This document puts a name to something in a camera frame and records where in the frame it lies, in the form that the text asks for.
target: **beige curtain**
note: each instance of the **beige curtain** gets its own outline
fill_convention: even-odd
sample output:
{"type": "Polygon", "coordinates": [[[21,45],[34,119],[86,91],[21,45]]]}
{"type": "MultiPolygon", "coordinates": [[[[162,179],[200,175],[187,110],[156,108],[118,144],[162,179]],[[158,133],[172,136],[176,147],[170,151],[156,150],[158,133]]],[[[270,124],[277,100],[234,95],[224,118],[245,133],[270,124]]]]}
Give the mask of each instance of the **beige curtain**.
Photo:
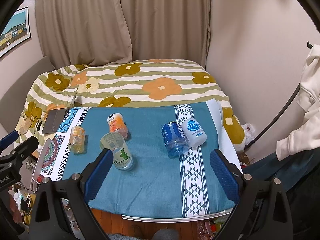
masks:
{"type": "Polygon", "coordinates": [[[210,0],[121,0],[132,59],[189,59],[205,67],[210,0]]]}
{"type": "Polygon", "coordinates": [[[40,46],[56,68],[132,60],[120,0],[36,0],[40,46]]]}

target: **yellow bottle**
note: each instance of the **yellow bottle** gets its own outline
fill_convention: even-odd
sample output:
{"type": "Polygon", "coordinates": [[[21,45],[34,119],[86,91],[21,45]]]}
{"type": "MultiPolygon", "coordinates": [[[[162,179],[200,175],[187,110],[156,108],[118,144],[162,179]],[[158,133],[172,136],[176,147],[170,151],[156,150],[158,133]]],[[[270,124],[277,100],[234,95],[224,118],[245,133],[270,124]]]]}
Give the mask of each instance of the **yellow bottle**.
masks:
{"type": "Polygon", "coordinates": [[[75,126],[71,129],[71,135],[69,139],[69,149],[74,154],[81,154],[84,152],[84,129],[80,126],[75,126]]]}

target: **metal screw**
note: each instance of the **metal screw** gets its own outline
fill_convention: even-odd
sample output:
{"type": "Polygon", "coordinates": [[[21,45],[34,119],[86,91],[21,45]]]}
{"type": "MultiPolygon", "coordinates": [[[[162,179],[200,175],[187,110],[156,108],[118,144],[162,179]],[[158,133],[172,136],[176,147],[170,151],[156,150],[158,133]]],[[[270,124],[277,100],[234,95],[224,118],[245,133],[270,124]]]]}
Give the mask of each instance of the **metal screw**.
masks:
{"type": "Polygon", "coordinates": [[[250,174],[248,174],[248,173],[244,174],[243,177],[244,177],[244,179],[246,179],[246,180],[252,179],[252,176],[251,176],[250,174]]]}
{"type": "Polygon", "coordinates": [[[273,181],[274,181],[276,184],[280,184],[280,183],[281,183],[281,180],[279,180],[278,178],[275,178],[273,181]]]}
{"type": "Polygon", "coordinates": [[[49,182],[49,178],[48,177],[44,177],[43,179],[42,179],[42,183],[48,183],[49,182]]]}
{"type": "Polygon", "coordinates": [[[80,178],[80,174],[79,173],[74,173],[74,174],[72,174],[71,178],[74,179],[74,180],[77,180],[77,179],[80,178]]]}

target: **laptop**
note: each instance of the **laptop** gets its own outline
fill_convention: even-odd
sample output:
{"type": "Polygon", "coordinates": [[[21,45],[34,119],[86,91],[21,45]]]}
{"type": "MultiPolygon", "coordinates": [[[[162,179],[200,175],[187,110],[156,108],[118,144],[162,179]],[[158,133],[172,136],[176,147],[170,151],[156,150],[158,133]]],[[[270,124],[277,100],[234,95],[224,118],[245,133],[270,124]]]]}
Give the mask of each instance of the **laptop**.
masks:
{"type": "Polygon", "coordinates": [[[77,93],[75,92],[69,107],[52,109],[48,112],[47,119],[45,120],[43,129],[42,129],[42,134],[56,133],[58,131],[58,128],[62,123],[64,117],[67,115],[68,111],[74,106],[74,103],[76,100],[76,94],[77,93]]]}

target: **picture frame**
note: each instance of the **picture frame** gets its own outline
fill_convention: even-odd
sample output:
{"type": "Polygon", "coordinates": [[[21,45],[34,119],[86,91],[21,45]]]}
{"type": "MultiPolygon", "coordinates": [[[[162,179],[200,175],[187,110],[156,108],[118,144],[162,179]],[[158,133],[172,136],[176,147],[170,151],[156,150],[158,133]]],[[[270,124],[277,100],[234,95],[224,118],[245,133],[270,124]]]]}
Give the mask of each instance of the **picture frame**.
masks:
{"type": "Polygon", "coordinates": [[[29,8],[17,10],[0,35],[0,58],[11,49],[31,38],[29,8]]]}

